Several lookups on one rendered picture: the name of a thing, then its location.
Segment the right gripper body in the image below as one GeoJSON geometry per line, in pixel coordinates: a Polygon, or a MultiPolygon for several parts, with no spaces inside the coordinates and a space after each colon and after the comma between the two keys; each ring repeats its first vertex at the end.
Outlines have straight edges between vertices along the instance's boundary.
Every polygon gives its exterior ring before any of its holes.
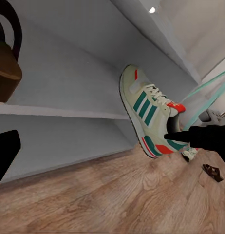
{"type": "Polygon", "coordinates": [[[208,151],[214,151],[213,147],[215,137],[218,130],[225,130],[225,125],[221,126],[206,126],[206,127],[198,127],[191,126],[190,127],[190,147],[205,149],[208,151]]]}

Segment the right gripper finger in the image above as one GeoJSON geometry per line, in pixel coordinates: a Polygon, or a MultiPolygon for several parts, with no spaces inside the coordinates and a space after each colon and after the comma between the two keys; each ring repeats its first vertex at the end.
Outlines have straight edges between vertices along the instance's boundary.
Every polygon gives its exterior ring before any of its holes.
{"type": "Polygon", "coordinates": [[[181,142],[190,142],[190,131],[181,131],[181,132],[175,132],[175,133],[170,133],[170,134],[165,134],[164,135],[165,139],[169,140],[177,140],[181,142]]]}

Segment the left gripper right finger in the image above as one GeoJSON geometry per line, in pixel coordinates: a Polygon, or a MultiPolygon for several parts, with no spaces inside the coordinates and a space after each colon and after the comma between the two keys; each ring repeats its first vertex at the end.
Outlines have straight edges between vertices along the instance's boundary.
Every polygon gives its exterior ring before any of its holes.
{"type": "Polygon", "coordinates": [[[225,162],[225,130],[217,131],[213,147],[225,162]]]}

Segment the gym shoe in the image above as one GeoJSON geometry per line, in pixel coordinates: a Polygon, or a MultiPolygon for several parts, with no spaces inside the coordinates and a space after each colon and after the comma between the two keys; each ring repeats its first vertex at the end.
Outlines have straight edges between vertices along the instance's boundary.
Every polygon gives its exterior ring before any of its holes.
{"type": "Polygon", "coordinates": [[[181,132],[179,115],[186,107],[167,99],[139,66],[130,64],[124,69],[119,91],[139,144],[147,156],[159,158],[189,145],[164,138],[165,134],[181,132]]]}
{"type": "Polygon", "coordinates": [[[197,155],[199,150],[199,148],[188,147],[181,153],[181,155],[184,156],[188,160],[188,162],[190,162],[197,155]]]}

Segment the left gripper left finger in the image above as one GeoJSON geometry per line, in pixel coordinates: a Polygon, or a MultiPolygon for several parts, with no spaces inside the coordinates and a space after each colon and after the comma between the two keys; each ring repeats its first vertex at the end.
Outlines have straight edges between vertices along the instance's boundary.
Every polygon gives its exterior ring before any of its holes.
{"type": "Polygon", "coordinates": [[[17,130],[0,134],[0,182],[21,148],[17,130]]]}

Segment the sandal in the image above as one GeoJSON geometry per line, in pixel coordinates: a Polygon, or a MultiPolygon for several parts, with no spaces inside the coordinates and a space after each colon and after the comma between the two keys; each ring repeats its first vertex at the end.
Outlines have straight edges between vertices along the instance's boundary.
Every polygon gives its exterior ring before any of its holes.
{"type": "Polygon", "coordinates": [[[8,1],[0,0],[0,14],[10,21],[14,31],[14,45],[11,49],[6,44],[5,32],[0,22],[0,104],[4,104],[22,80],[22,70],[17,63],[22,44],[22,30],[18,16],[8,1]]]}
{"type": "Polygon", "coordinates": [[[220,182],[220,181],[223,180],[223,177],[220,176],[219,168],[210,166],[210,165],[208,165],[208,164],[203,164],[203,168],[204,168],[205,172],[206,172],[209,176],[213,176],[214,179],[215,179],[217,182],[220,182]]]}

